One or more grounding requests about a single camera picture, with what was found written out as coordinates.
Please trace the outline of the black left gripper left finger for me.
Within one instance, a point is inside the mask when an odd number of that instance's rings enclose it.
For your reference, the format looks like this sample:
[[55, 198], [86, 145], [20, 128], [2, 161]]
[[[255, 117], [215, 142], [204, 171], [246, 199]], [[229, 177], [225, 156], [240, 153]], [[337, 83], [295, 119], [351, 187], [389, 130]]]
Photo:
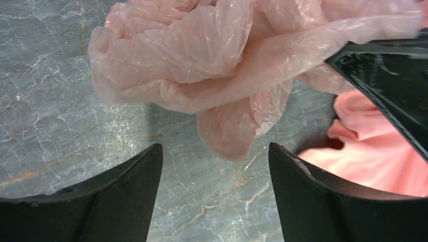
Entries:
[[51, 195], [1, 198], [1, 241], [146, 241], [163, 160], [153, 144]]

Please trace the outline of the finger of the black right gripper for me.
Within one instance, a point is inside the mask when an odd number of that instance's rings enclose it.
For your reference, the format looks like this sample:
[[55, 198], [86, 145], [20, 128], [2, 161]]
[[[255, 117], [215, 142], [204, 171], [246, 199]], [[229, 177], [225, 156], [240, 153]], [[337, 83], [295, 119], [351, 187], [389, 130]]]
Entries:
[[427, 30], [417, 38], [347, 43], [326, 60], [427, 159]]

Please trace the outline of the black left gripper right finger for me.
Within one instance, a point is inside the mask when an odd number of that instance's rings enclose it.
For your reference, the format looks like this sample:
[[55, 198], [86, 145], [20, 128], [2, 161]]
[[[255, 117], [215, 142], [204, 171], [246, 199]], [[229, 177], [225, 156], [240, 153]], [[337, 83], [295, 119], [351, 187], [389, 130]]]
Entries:
[[427, 241], [427, 198], [348, 181], [277, 143], [269, 169], [285, 241]]

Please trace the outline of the pink plastic trash bag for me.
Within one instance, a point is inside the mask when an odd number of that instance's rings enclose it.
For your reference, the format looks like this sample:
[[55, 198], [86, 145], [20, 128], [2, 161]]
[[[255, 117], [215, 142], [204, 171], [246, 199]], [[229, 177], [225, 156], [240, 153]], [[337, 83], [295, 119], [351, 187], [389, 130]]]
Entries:
[[282, 117], [294, 79], [349, 91], [326, 59], [348, 42], [414, 38], [422, 20], [416, 1], [128, 1], [88, 54], [101, 99], [194, 113], [205, 145], [241, 160]]

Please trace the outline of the salmon pink cloth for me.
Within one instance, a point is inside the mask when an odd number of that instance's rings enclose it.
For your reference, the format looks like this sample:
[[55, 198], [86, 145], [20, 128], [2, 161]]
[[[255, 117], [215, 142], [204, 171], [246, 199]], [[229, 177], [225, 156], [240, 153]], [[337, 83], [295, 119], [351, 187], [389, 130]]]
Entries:
[[360, 91], [339, 95], [338, 116], [327, 135], [340, 149], [312, 148], [299, 157], [337, 176], [374, 189], [427, 196], [427, 163]]

